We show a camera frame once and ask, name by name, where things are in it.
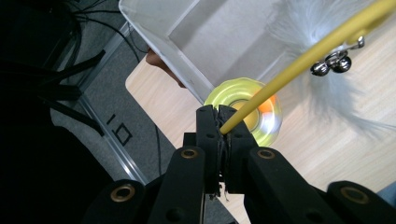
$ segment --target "black surface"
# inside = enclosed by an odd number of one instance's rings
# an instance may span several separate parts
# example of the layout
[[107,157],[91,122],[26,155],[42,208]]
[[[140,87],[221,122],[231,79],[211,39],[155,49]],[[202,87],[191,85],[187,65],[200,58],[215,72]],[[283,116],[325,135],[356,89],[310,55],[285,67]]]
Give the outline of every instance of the black surface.
[[0,128],[0,223],[79,223],[111,177],[77,138],[49,125]]
[[75,22],[61,1],[0,1],[0,59],[52,68]]

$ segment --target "wooden floor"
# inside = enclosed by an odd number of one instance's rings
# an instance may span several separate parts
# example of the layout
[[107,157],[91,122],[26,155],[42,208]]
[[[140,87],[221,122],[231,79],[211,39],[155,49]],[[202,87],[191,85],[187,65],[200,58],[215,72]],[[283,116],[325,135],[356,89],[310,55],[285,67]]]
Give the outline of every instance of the wooden floor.
[[[374,41],[353,56],[351,74],[365,94],[357,108],[364,118],[396,125],[396,20],[393,17]],[[195,110],[201,105],[186,89],[162,70],[140,63],[126,81],[126,88],[162,132],[182,146],[184,132],[195,132]],[[313,123],[308,106],[299,105],[283,118],[281,131],[271,147],[279,150],[311,185],[326,190],[337,180],[350,180],[373,191],[396,181],[396,132],[379,138],[356,133],[344,122]],[[227,195],[222,203],[240,223],[249,223],[241,195]]]

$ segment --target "feather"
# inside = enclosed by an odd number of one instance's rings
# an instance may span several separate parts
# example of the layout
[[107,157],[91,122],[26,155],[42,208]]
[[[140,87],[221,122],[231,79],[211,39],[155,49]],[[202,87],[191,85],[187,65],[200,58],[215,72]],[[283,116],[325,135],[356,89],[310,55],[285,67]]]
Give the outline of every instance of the feather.
[[[267,28],[275,39],[288,47],[288,55],[294,60],[371,2],[373,1],[280,0],[275,4],[276,14]],[[306,98],[309,100],[310,111],[317,118],[332,121],[335,115],[356,130],[370,135],[376,135],[376,130],[382,128],[396,128],[358,116],[354,99],[361,92],[345,73],[330,72],[325,77],[315,77],[307,71],[288,87],[299,96],[299,102]]]

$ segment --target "person's hand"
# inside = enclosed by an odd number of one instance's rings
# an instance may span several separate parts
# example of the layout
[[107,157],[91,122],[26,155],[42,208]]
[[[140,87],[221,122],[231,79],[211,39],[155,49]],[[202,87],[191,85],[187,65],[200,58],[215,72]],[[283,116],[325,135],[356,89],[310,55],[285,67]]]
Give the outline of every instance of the person's hand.
[[172,77],[181,88],[186,88],[183,83],[176,77],[176,75],[169,69],[166,63],[152,50],[148,49],[148,55],[146,56],[146,62],[150,65],[157,66]]

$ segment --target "screw hole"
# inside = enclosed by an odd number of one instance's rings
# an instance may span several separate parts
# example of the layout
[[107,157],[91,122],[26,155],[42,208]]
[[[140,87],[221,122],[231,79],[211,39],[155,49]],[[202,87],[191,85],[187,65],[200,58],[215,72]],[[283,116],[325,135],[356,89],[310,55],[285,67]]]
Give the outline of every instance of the screw hole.
[[134,197],[134,187],[130,184],[119,186],[111,191],[110,197],[115,203],[129,201]]
[[185,149],[181,152],[181,156],[184,159],[193,159],[198,156],[198,152],[195,149]]
[[275,157],[274,152],[272,152],[269,149],[260,149],[257,152],[257,155],[259,155],[259,157],[261,157],[263,159],[267,159],[267,160],[273,159]]

